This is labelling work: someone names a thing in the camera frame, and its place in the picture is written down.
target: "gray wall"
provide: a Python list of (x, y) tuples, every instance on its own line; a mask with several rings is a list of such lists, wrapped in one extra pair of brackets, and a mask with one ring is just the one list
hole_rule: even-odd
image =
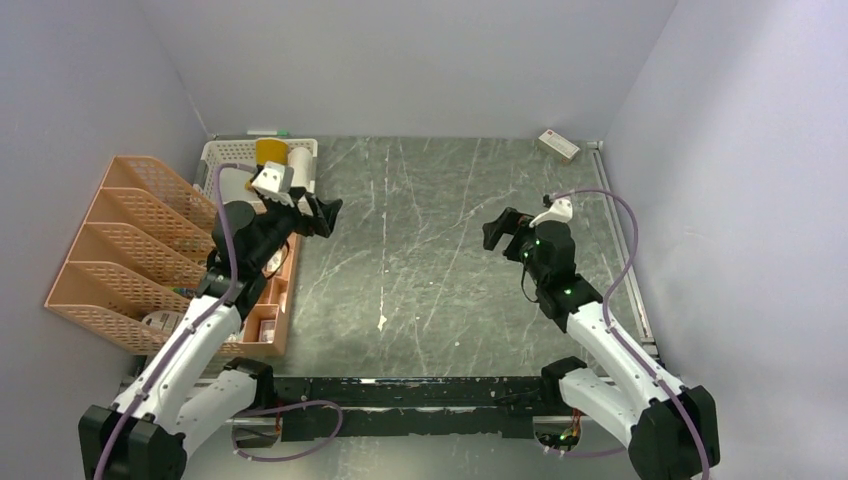
[(681, 0), (606, 138), (662, 353), (718, 402), (720, 478), (848, 478), (846, 21)]
[(675, 0), (141, 0), (209, 131), (600, 139)]
[(130, 0), (0, 7), (0, 477), (82, 478), (76, 424), (129, 355), (42, 304), (115, 154), (181, 173), (204, 132)]

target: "purple cable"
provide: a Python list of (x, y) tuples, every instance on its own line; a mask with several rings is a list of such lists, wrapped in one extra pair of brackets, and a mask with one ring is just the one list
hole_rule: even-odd
[[(643, 359), (641, 355), (639, 355), (639, 352), (637, 352), (636, 349), (633, 348), (624, 339), (624, 336), (618, 331), (617, 328), (612, 325), (612, 319), (610, 318), (609, 301), (612, 297), (612, 293), (621, 284), (621, 282), (624, 281), (624, 277), (627, 276), (627, 272), (630, 271), (630, 268), (633, 266), (633, 257), (636, 256), (636, 251), (639, 248), (639, 223), (636, 221), (636, 213), (633, 212), (633, 209), (630, 208), (630, 205), (623, 198), (602, 188), (579, 188), (572, 192), (557, 193), (553, 195), (551, 200), (569, 197), (577, 193), (600, 193), (606, 195), (607, 197), (610, 197), (616, 202), (618, 202), (618, 204), (621, 205), (624, 210), (627, 211), (627, 214), (630, 216), (630, 223), (633, 225), (633, 253), (629, 257), (627, 257), (627, 261), (624, 262), (624, 268), (621, 270), (621, 273), (619, 273), (618, 276), (615, 277), (612, 282), (612, 285), (610, 285), (606, 293), (604, 293), (603, 304), (601, 306), (601, 311), (604, 317), (604, 324), (606, 324), (607, 328), (610, 331), (610, 334), (612, 334), (612, 336), (615, 337), (618, 343), (621, 344), (621, 346), (625, 350), (627, 350), (627, 353), (629, 353), (630, 356), (632, 356), (633, 359), (636, 360), (636, 363), (638, 363), (642, 367), (642, 369), (645, 370), (645, 372), (651, 377), (651, 379), (656, 381), (657, 385), (659, 385), (659, 387), (663, 389), (666, 395), (668, 395), (671, 399), (671, 403), (673, 403), (674, 406), (677, 408), (677, 411), (680, 412), (680, 417), (683, 418), (683, 423), (685, 423), (686, 428), (689, 429), (689, 433), (692, 435), (692, 439), (695, 441), (695, 447), (698, 449), (698, 457), (700, 457), (701, 460), (701, 471), (703, 472), (701, 480), (709, 480), (710, 462), (707, 459), (707, 450), (706, 448), (704, 448), (704, 442), (701, 440), (701, 435), (698, 433), (698, 429), (695, 427), (695, 422), (692, 420), (692, 417), (689, 416), (689, 412), (687, 412), (686, 409), (683, 407), (683, 404), (680, 403), (680, 399), (677, 398), (677, 395), (674, 393), (674, 391), (672, 391), (671, 387), (669, 387), (664, 380), (657, 379), (657, 372), (654, 371), (654, 369), (651, 368), (648, 362), (645, 361), (645, 359)], [(623, 447), (620, 449), (606, 450), (603, 452), (565, 452), (565, 454), (571, 457), (596, 458), (606, 455), (613, 455), (621, 451), (624, 451)]]
[(254, 461), (254, 462), (279, 463), (279, 462), (288, 462), (289, 460), (297, 460), (298, 458), (303, 458), (307, 455), (311, 455), (311, 454), (317, 452), (318, 450), (321, 450), (322, 448), (329, 445), (330, 442), (332, 442), (334, 438), (336, 438), (336, 435), (339, 434), (339, 430), (341, 430), (341, 428), (342, 428), (342, 416), (343, 416), (342, 415), (342, 407), (338, 406), (337, 404), (335, 404), (335, 403), (333, 403), (329, 400), (309, 400), (307, 402), (301, 402), (301, 403), (295, 403), (295, 404), (292, 404), (292, 405), (286, 405), (285, 407), (269, 408), (269, 409), (266, 409), (266, 410), (251, 410), (251, 411), (247, 411), (247, 412), (242, 412), (242, 413), (240, 413), (236, 416), (237, 417), (258, 417), (258, 416), (261, 416), (261, 415), (268, 415), (268, 414), (271, 414), (271, 413), (290, 412), (292, 410), (297, 410), (297, 409), (306, 408), (306, 407), (315, 407), (315, 406), (318, 406), (318, 405), (323, 405), (325, 407), (333, 408), (333, 409), (336, 410), (336, 413), (339, 414), (339, 421), (336, 422), (336, 428), (333, 430), (333, 433), (331, 433), (329, 437), (324, 439), (324, 441), (322, 441), (318, 445), (315, 445), (314, 447), (312, 447), (308, 450), (304, 450), (300, 453), (297, 453), (297, 454), (294, 454), (294, 455), (289, 455), (287, 457), (257, 457), (255, 455), (250, 455), (250, 454), (246, 453), (244, 450), (241, 450), (240, 448), (238, 448), (238, 442), (236, 442), (235, 429), (233, 429), (233, 434), (232, 434), (233, 453), (240, 456), (241, 458), (244, 458), (244, 459), (250, 460), (250, 461)]
[[(254, 172), (256, 169), (249, 165), (242, 165), (240, 163), (222, 163), (215, 167), (215, 170), (212, 172), (212, 179), (215, 182), (215, 206), (218, 209), (218, 216), (221, 219), (221, 229), (224, 231), (224, 241), (227, 244), (227, 255), (230, 258), (230, 278), (237, 279), (238, 278), (238, 266), (236, 262), (233, 261), (236, 258), (235, 246), (233, 245), (233, 234), (230, 231), (230, 222), (227, 220), (227, 212), (224, 209), (224, 199), (221, 196), (221, 172), (225, 168), (235, 168), (237, 170), (245, 171), (245, 172)], [(165, 368), (169, 367), (171, 364), (171, 360), (173, 360), (174, 356), (183, 346), (185, 341), (188, 339), (189, 335), (200, 326), (210, 315), (212, 315), (215, 310), (218, 309), (221, 305), (224, 304), (225, 301), (230, 297), (230, 295), (235, 290), (236, 282), (230, 282), (230, 286), (227, 287), (227, 291), (224, 295), (221, 296), (215, 303), (209, 306), (203, 313), (201, 313), (197, 319), (192, 322), (191, 329), (184, 329), (179, 337), (174, 341), (163, 355), (162, 360), (156, 364), (153, 368), (153, 371), (150, 372), (150, 375), (147, 377), (147, 381), (144, 382), (144, 385), (141, 386), (140, 391), (136, 394), (133, 400), (130, 402), (127, 409), (124, 411), (121, 418), (118, 419), (118, 423), (115, 424), (115, 428), (112, 429), (112, 433), (109, 435), (109, 438), (106, 440), (106, 444), (103, 446), (103, 452), (100, 454), (100, 459), (97, 461), (97, 467), (94, 469), (94, 480), (103, 480), (103, 473), (106, 471), (106, 464), (109, 463), (109, 455), (112, 453), (112, 449), (115, 448), (115, 443), (118, 441), (118, 436), (121, 434), (121, 430), (123, 430), (124, 426), (129, 421), (129, 418), (135, 413), (135, 410), (143, 401), (144, 397), (150, 393), (150, 389), (153, 388), (153, 384), (159, 379), (162, 375), (162, 372)]]

